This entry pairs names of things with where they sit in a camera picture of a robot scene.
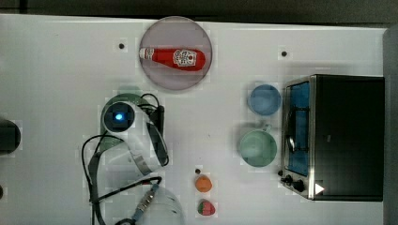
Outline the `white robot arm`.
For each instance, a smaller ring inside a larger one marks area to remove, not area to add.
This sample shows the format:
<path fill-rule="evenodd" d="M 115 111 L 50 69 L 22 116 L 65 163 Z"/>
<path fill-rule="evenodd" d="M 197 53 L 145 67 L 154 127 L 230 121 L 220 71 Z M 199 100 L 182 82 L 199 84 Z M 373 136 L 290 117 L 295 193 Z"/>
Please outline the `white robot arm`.
<path fill-rule="evenodd" d="M 185 225 L 177 197 L 161 185 L 169 162 L 161 132 L 140 103 L 125 97 L 106 104 L 91 175 L 95 225 Z"/>

